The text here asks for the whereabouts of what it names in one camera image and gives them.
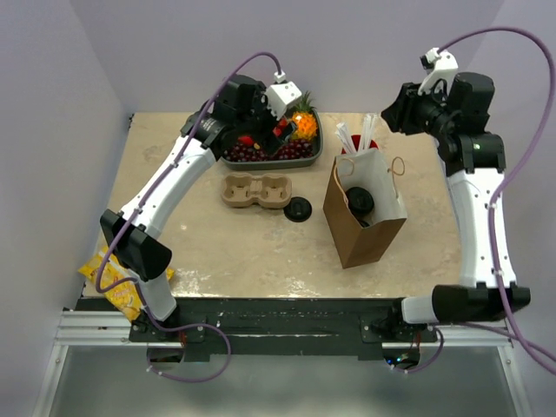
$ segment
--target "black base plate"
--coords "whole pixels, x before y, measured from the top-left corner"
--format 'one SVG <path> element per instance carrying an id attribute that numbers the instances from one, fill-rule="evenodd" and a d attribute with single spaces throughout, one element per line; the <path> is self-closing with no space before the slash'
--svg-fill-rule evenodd
<path id="1" fill-rule="evenodd" d="M 373 332 L 373 323 L 383 321 L 392 306 L 390 299 L 247 299 L 177 298 L 178 308 L 166 327 L 208 323 L 229 338 L 233 354 L 340 355 L 360 361 L 383 360 L 382 342 L 411 342 L 411 331 L 386 337 Z M 83 299 L 77 310 L 99 311 L 104 299 Z M 179 341 L 179 335 L 161 334 L 144 316 L 133 323 L 131 342 Z M 186 361 L 207 361 L 212 354 L 226 354 L 226 345 L 215 332 L 194 328 L 186 332 Z M 435 336 L 421 332 L 421 340 Z"/>

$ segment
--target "aluminum frame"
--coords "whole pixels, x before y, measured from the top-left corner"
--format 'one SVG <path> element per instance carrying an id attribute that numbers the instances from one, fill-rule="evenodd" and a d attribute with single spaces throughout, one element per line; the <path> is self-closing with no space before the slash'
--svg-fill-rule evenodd
<path id="1" fill-rule="evenodd" d="M 54 347 L 43 379 L 42 388 L 33 417 L 49 417 L 56 390 L 62 375 L 69 347 L 145 346 L 152 348 L 178 348 L 177 342 L 130 342 L 131 324 L 120 312 L 65 311 L 56 332 Z M 497 348 L 500 364 L 506 376 L 506 384 L 519 417 L 532 414 L 520 371 L 515 362 L 514 346 L 507 338 L 474 328 L 462 326 L 440 327 L 445 337 L 445 347 Z M 382 343 L 384 348 L 403 348 L 406 343 Z M 422 343 L 422 346 L 438 346 L 438 342 Z"/>

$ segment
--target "pineapple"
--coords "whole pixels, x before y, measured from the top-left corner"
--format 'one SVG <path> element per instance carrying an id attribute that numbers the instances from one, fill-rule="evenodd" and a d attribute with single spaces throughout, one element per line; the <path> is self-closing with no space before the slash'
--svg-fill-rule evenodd
<path id="1" fill-rule="evenodd" d="M 314 107 L 311 105 L 313 101 L 310 98 L 311 92 L 303 93 L 301 101 L 295 106 L 295 113 L 292 115 L 291 121 L 297 126 L 297 130 L 292 135 L 292 141 L 312 141 L 316 137 L 318 125 L 314 118 Z"/>

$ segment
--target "cardboard cup holder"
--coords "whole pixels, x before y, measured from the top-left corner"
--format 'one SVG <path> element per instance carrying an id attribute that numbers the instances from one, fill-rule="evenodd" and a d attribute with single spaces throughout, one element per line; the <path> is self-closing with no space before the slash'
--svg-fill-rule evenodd
<path id="1" fill-rule="evenodd" d="M 257 203 L 266 209 L 283 209 L 292 199 L 292 181 L 282 174 L 254 176 L 243 172 L 222 181 L 222 200 L 230 207 Z"/>

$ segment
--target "paper bag handle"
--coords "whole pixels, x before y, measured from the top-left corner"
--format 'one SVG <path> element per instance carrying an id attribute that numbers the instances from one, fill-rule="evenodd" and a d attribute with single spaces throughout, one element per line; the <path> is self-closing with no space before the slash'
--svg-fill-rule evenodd
<path id="1" fill-rule="evenodd" d="M 401 172 L 396 172 L 394 170 L 394 164 L 396 162 L 396 160 L 399 160 L 401 162 Z M 395 176 L 402 176 L 406 173 L 406 163 L 404 162 L 403 158 L 401 158 L 401 156 L 396 156 L 393 160 L 392 160 L 392 164 L 390 165 L 390 168 L 388 168 L 388 172 L 392 173 L 392 182 L 394 183 L 394 191 L 396 192 L 396 198 L 398 198 L 398 187 L 396 187 L 396 180 L 395 180 Z"/>
<path id="2" fill-rule="evenodd" d="M 346 195 L 346 192 L 342 188 L 342 186 L 340 184 L 340 179 L 338 178 L 338 165 L 340 165 L 344 161 L 348 161 L 348 162 L 351 163 L 351 172 L 347 175 L 342 175 L 342 176 L 351 176 L 351 175 L 354 174 L 354 172 L 355 172 L 355 162 L 354 162 L 354 160 L 351 159 L 351 158 L 341 158 L 340 161 L 336 163 L 336 167 L 335 167 L 335 170 L 334 170 L 334 180 L 336 181 L 336 185 L 340 189 L 341 196 L 344 198 L 344 202 L 346 203 L 346 207 L 348 207 L 348 204 L 349 204 L 349 200 L 347 199 L 348 196 Z"/>

